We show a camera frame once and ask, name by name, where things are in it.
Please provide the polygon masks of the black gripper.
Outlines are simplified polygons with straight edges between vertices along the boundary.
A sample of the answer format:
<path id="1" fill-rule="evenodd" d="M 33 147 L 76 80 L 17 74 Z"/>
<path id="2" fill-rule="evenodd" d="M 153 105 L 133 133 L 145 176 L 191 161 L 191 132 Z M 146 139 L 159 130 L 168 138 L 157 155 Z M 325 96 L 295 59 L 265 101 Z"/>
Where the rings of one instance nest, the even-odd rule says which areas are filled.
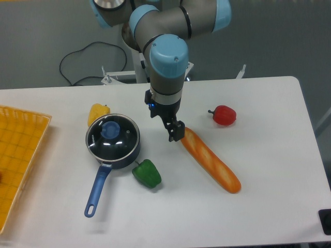
<path id="1" fill-rule="evenodd" d="M 165 122 L 165 128 L 169 134 L 169 142 L 180 141 L 185 136 L 185 124 L 177 121 L 176 114 L 180 107 L 180 100 L 170 105 L 163 105 L 152 100 L 150 90 L 145 92 L 144 102 L 148 105 L 151 118 L 159 116 Z"/>

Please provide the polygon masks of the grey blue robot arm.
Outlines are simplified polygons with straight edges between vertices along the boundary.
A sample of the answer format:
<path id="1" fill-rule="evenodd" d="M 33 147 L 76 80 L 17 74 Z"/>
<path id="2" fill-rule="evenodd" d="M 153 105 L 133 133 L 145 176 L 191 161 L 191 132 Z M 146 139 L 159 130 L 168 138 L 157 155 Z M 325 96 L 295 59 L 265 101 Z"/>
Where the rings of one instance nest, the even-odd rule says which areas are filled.
<path id="1" fill-rule="evenodd" d="M 150 89 L 145 103 L 151 117 L 159 116 L 170 141 L 184 137 L 185 125 L 177 120 L 185 72 L 189 64 L 186 41 L 214 33 L 231 22 L 229 1 L 178 1 L 160 10 L 158 1 L 91 1 L 99 21 L 107 26 L 128 23 L 148 69 Z"/>

